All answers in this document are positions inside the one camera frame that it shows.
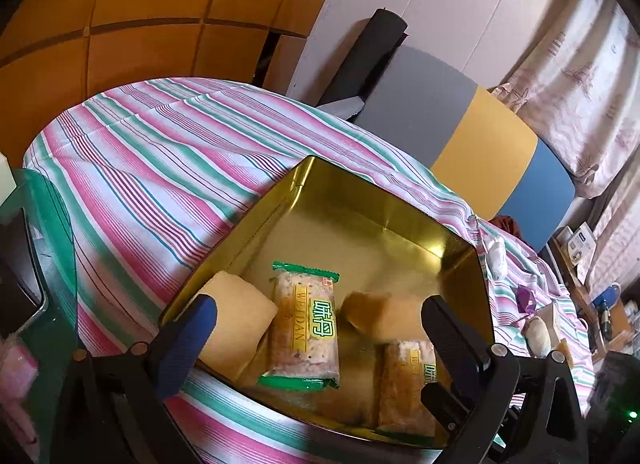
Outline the cream printed carton box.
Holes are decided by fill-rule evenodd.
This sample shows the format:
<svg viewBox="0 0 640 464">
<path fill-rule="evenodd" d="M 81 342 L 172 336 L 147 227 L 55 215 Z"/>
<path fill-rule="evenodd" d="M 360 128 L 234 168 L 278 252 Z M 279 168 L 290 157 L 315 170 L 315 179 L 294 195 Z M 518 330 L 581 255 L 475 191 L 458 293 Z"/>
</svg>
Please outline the cream printed carton box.
<svg viewBox="0 0 640 464">
<path fill-rule="evenodd" d="M 560 332 L 560 312 L 555 302 L 537 309 L 535 316 L 544 321 L 549 333 L 551 347 L 558 346 L 562 341 L 562 335 Z"/>
</svg>

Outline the purple fabric flower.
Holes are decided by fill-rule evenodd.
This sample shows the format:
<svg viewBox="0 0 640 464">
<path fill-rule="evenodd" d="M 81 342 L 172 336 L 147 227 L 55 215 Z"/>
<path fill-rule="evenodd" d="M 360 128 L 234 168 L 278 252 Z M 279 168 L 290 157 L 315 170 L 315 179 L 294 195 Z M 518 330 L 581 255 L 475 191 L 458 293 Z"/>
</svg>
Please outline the purple fabric flower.
<svg viewBox="0 0 640 464">
<path fill-rule="evenodd" d="M 531 315 L 535 312 L 537 307 L 537 301 L 534 292 L 523 285 L 520 285 L 515 290 L 516 305 L 518 305 L 518 312 L 522 315 Z"/>
</svg>

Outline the yellow sponge block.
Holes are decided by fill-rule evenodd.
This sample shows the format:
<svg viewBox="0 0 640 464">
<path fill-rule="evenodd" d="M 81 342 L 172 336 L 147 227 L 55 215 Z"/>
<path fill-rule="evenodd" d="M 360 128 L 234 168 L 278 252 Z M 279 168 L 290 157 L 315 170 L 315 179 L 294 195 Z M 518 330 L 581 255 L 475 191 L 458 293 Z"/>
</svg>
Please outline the yellow sponge block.
<svg viewBox="0 0 640 464">
<path fill-rule="evenodd" d="M 253 284 L 225 271 L 218 271 L 196 295 L 211 297 L 217 307 L 216 325 L 200 360 L 235 382 L 254 358 L 278 306 Z"/>
<path fill-rule="evenodd" d="M 428 342 L 421 318 L 423 297 L 352 292 L 341 315 L 374 343 Z"/>
</svg>

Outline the clear plastic bundle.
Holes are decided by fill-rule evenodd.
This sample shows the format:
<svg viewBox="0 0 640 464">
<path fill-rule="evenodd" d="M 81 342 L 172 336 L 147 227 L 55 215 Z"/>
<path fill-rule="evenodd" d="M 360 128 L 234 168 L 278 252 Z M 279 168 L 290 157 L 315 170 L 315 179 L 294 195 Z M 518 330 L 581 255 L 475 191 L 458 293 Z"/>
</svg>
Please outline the clear plastic bundle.
<svg viewBox="0 0 640 464">
<path fill-rule="evenodd" d="M 492 239 L 487 244 L 486 261 L 492 279 L 502 280 L 506 277 L 508 273 L 508 258 L 506 257 L 506 246 L 501 237 Z"/>
</svg>

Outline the green snack packet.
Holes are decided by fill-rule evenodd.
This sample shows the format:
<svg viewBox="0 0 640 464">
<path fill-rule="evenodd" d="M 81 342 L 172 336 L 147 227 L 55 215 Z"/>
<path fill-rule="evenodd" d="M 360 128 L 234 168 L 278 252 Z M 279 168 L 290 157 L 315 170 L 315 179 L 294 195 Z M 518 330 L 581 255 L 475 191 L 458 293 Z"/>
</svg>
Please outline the green snack packet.
<svg viewBox="0 0 640 464">
<path fill-rule="evenodd" d="M 268 331 L 268 366 L 258 382 L 288 392 L 340 386 L 334 271 L 274 262 L 278 306 Z"/>
</svg>

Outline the green glass side table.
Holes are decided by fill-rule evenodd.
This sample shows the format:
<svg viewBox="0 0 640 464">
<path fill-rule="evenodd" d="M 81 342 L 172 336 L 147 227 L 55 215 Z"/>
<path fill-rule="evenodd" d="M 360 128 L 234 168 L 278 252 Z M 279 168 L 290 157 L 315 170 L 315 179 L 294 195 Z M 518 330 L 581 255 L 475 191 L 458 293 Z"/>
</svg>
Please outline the green glass side table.
<svg viewBox="0 0 640 464">
<path fill-rule="evenodd" d="M 24 410 L 36 440 L 27 451 L 36 463 L 50 461 L 58 397 L 77 348 L 77 271 L 70 214 L 58 189 L 37 171 L 14 169 L 16 188 L 1 206 L 1 224 L 17 239 L 2 241 L 8 266 L 37 304 L 17 337 L 38 364 Z"/>
</svg>

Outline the black tablet device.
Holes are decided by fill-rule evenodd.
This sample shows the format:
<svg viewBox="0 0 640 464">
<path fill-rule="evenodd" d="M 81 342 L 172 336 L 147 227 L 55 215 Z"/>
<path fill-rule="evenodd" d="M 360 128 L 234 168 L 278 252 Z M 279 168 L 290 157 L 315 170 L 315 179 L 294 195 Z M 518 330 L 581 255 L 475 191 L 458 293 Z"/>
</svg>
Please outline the black tablet device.
<svg viewBox="0 0 640 464">
<path fill-rule="evenodd" d="M 1 221 L 0 328 L 6 340 L 30 327 L 47 309 L 46 282 L 25 210 Z"/>
</svg>

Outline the white box on desk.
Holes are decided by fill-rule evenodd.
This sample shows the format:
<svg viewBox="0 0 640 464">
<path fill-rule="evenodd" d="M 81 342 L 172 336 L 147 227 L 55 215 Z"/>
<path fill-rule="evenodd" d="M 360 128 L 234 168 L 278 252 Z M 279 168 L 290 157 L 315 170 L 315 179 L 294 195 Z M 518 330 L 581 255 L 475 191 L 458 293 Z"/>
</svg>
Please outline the white box on desk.
<svg viewBox="0 0 640 464">
<path fill-rule="evenodd" d="M 588 263 L 596 249 L 597 241 L 587 223 L 582 223 L 566 243 L 568 259 L 573 267 Z"/>
</svg>

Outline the dark red cloth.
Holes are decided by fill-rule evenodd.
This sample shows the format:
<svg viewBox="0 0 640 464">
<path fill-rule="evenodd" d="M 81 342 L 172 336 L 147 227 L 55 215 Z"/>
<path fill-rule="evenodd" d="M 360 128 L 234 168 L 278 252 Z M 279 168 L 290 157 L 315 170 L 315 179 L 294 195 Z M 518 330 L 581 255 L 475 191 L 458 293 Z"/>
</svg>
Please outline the dark red cloth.
<svg viewBox="0 0 640 464">
<path fill-rule="evenodd" d="M 522 237 L 520 226 L 509 215 L 497 215 L 494 218 L 491 218 L 489 222 L 515 238 L 521 239 Z"/>
</svg>

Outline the gold metal tin box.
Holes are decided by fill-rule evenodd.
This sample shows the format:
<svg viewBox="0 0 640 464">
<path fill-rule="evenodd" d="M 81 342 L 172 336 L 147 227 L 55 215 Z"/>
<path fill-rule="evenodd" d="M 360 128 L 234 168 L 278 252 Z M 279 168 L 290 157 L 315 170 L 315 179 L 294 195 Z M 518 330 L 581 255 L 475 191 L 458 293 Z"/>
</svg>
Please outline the gold metal tin box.
<svg viewBox="0 0 640 464">
<path fill-rule="evenodd" d="M 218 271 L 233 273 L 270 296 L 275 261 L 331 270 L 338 303 L 353 291 L 442 295 L 457 318 L 487 342 L 494 338 L 486 281 L 475 247 L 416 207 L 326 160 L 308 157 L 261 197 L 186 278 L 160 314 L 177 318 Z M 205 363 L 198 369 L 224 397 L 261 416 L 274 413 L 295 425 L 334 432 L 341 440 L 376 441 L 385 449 L 409 447 L 378 426 L 378 382 L 383 351 L 351 325 L 337 325 L 341 382 L 321 392 L 262 386 L 268 350 L 237 382 Z"/>
</svg>

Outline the pink green striped bed sheet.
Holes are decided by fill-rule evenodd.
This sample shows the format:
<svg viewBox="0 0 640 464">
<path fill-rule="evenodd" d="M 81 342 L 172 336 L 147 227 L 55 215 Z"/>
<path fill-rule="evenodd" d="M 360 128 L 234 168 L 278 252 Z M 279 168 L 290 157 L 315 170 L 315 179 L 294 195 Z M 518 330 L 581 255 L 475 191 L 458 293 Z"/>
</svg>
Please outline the pink green striped bed sheet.
<svg viewBox="0 0 640 464">
<path fill-rule="evenodd" d="M 120 354 L 156 332 L 160 312 L 190 270 L 276 181 L 318 155 L 403 198 L 469 241 L 480 255 L 503 238 L 506 279 L 488 277 L 495 334 L 524 356 L 514 289 L 533 284 L 555 302 L 574 359 L 582 413 L 594 386 L 586 328 L 565 285 L 530 247 L 475 214 L 408 153 L 355 124 L 248 84 L 165 78 L 112 88 L 63 111 L 26 150 L 24 168 L 47 177 L 70 214 L 78 270 L 79 335 L 97 356 Z M 205 463 L 392 462 L 285 427 L 224 398 L 194 370 L 168 401 Z"/>
</svg>

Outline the small white box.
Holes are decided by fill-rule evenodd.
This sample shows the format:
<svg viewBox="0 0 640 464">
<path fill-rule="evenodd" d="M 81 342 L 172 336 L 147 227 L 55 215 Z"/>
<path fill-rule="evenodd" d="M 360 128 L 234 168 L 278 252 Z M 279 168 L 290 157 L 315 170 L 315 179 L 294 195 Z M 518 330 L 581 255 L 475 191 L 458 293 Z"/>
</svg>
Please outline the small white box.
<svg viewBox="0 0 640 464">
<path fill-rule="evenodd" d="M 6 156 L 0 153 L 0 205 L 6 202 L 15 188 L 11 165 Z"/>
</svg>

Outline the grey yellow blue headboard cushion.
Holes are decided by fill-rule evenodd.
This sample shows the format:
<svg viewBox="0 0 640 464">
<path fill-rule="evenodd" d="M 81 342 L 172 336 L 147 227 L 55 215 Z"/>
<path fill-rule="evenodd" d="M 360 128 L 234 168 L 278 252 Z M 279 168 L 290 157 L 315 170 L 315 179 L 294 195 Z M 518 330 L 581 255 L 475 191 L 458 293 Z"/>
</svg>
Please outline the grey yellow blue headboard cushion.
<svg viewBox="0 0 640 464">
<path fill-rule="evenodd" d="M 421 50 L 396 50 L 356 123 L 426 166 L 477 216 L 514 219 L 535 251 L 574 200 L 565 167 L 520 117 Z"/>
</svg>

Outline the beige patterned curtain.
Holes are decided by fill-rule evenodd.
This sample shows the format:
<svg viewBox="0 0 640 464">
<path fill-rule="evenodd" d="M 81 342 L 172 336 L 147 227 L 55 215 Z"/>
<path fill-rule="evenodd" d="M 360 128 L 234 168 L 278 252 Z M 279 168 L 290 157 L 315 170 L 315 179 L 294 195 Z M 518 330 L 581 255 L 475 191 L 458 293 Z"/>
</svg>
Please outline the beige patterned curtain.
<svg viewBox="0 0 640 464">
<path fill-rule="evenodd" d="M 492 92 L 593 202 L 596 248 L 578 265 L 593 295 L 639 276 L 639 35 L 616 0 L 570 0 Z"/>
</svg>

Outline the black rolled mat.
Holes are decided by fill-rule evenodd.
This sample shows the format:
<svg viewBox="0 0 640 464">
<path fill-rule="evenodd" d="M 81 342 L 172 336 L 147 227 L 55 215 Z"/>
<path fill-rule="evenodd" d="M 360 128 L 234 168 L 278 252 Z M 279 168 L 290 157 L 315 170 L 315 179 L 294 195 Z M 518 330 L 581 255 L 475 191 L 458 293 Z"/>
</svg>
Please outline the black rolled mat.
<svg viewBox="0 0 640 464">
<path fill-rule="evenodd" d="M 407 37 L 407 27 L 401 16 L 378 8 L 352 44 L 318 104 L 332 104 L 352 97 L 364 102 L 390 57 Z"/>
</svg>

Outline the orange wooden wardrobe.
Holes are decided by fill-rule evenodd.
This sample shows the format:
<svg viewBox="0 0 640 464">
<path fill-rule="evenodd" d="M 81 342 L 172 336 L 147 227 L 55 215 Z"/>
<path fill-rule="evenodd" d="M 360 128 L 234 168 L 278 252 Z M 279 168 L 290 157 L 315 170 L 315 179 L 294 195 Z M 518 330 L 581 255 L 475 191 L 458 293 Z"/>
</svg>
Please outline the orange wooden wardrobe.
<svg viewBox="0 0 640 464">
<path fill-rule="evenodd" d="M 325 0 L 24 0 L 1 33 L 1 150 L 27 147 L 67 108 L 164 76 L 259 82 L 302 46 Z"/>
</svg>

